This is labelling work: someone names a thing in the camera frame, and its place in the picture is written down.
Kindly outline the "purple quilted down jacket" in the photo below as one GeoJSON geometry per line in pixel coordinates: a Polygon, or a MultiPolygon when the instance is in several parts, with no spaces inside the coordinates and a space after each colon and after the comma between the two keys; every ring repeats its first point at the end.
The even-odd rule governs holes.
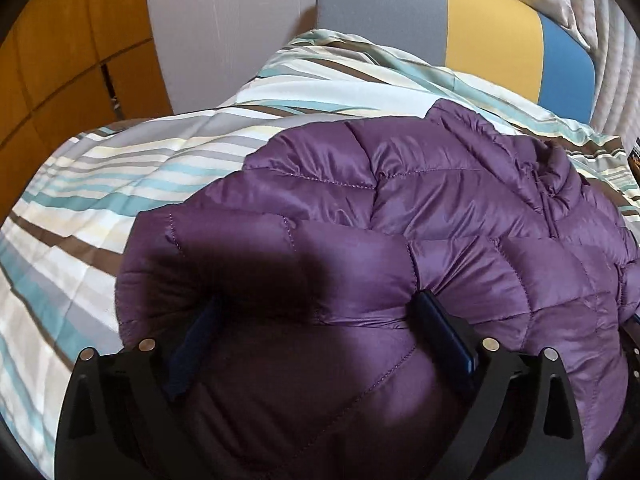
{"type": "Polygon", "coordinates": [[[211,474],[415,479],[463,412],[406,321],[423,289],[506,348],[558,350],[598,456],[626,396],[638,244],[558,144],[454,102],[284,130],[138,214],[115,309],[126,346],[177,356],[169,394],[211,474]]]}

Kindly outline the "striped bed duvet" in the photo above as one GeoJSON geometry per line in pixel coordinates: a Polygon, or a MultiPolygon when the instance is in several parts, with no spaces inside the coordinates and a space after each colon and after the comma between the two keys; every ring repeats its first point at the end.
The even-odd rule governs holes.
{"type": "Polygon", "coordinates": [[[240,169],[286,127],[422,116],[438,99],[498,131],[561,143],[577,171],[639,227],[622,141],[470,74],[356,35],[314,29],[278,51],[212,110],[79,133],[38,169],[1,227],[1,416],[29,466],[53,474],[70,370],[83,348],[117,351],[115,276],[141,211],[186,200],[240,169]]]}

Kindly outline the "wooden wardrobe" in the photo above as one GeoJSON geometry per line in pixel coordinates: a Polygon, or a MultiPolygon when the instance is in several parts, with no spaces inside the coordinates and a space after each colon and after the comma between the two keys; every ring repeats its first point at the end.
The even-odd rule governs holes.
{"type": "Polygon", "coordinates": [[[1,212],[77,133],[171,114],[148,0],[27,0],[1,38],[1,212]]]}

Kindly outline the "grey yellow blue headboard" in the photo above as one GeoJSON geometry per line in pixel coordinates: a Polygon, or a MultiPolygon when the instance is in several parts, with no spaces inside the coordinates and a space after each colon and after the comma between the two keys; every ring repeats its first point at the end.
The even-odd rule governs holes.
{"type": "Polygon", "coordinates": [[[316,0],[317,25],[498,84],[562,118],[589,122],[596,72],[586,49],[518,0],[316,0]]]}

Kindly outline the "white patterned curtain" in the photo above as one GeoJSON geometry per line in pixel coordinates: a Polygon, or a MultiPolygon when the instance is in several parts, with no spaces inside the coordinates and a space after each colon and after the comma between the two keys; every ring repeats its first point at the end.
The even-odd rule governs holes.
{"type": "Polygon", "coordinates": [[[520,0],[552,18],[587,49],[596,66],[590,124],[618,136],[626,152],[639,137],[639,38],[615,0],[520,0]]]}

